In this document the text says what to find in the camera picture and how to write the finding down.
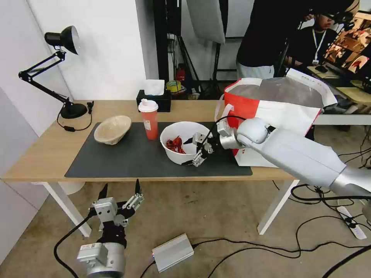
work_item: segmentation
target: black desk lamp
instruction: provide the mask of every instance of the black desk lamp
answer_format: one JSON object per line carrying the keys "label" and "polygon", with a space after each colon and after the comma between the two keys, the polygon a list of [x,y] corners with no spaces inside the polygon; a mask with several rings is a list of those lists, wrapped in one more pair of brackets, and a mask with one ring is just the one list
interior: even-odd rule
{"label": "black desk lamp", "polygon": [[[54,46],[54,49],[57,50],[53,55],[46,58],[45,60],[37,63],[36,65],[26,69],[25,71],[21,71],[18,76],[23,81],[30,83],[31,85],[35,86],[36,88],[44,91],[45,93],[49,94],[50,96],[56,98],[57,100],[63,102],[63,107],[60,111],[60,115],[65,119],[75,119],[84,115],[88,109],[85,105],[80,103],[72,103],[70,99],[64,95],[58,94],[54,91],[49,90],[48,88],[44,87],[43,85],[37,83],[33,80],[34,77],[38,76],[39,74],[47,71],[48,69],[54,67],[55,65],[59,64],[60,62],[64,61],[66,52],[62,50],[62,46],[65,47],[67,50],[71,51],[72,53],[78,55],[77,49],[79,48],[79,38],[77,34],[77,30],[74,26],[69,26],[65,28],[60,33],[45,33],[45,41]],[[54,62],[53,64],[46,66],[45,68],[37,68],[40,65],[44,64],[45,62],[53,59],[54,57],[59,58],[58,61]]]}

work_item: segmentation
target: lamp base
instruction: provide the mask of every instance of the lamp base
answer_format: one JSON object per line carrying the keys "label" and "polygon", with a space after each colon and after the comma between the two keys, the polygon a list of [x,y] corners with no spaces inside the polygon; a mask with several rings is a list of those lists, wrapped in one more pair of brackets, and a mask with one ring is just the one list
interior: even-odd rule
{"label": "lamp base", "polygon": [[85,115],[88,109],[81,103],[66,102],[61,109],[61,117],[65,119],[75,119]]}

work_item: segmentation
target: black shirt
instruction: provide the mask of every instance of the black shirt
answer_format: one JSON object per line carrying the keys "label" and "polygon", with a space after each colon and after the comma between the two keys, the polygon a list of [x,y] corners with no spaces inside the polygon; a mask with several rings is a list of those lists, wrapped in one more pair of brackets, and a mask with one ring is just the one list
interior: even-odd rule
{"label": "black shirt", "polygon": [[[301,30],[298,30],[291,40],[288,56],[293,59],[302,62],[303,66],[311,66],[317,51],[317,47],[313,38],[313,27],[306,27]],[[324,35],[323,42],[320,49],[318,50],[318,60],[322,62],[323,56],[325,55],[326,50],[335,40],[337,33],[334,30],[327,29],[326,33],[317,33],[314,32],[316,36],[317,46],[319,46],[322,36]]]}
{"label": "black shirt", "polygon": [[354,0],[255,0],[237,61],[250,67],[271,66],[311,8],[335,13]]}

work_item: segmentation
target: tissue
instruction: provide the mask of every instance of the tissue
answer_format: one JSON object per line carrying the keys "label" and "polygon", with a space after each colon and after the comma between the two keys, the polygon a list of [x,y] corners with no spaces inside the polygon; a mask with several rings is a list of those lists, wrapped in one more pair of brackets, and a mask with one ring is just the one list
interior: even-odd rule
{"label": "tissue", "polygon": [[165,80],[147,79],[144,83],[145,95],[163,95]]}

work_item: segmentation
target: lamp shade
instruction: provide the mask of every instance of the lamp shade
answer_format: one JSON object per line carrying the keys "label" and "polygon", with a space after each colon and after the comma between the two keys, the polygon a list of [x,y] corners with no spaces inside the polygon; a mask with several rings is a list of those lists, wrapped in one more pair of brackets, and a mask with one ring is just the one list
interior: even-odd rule
{"label": "lamp shade", "polygon": [[78,55],[77,50],[80,48],[80,42],[75,26],[68,26],[60,33],[45,33],[45,41],[51,46],[63,46],[68,51]]}

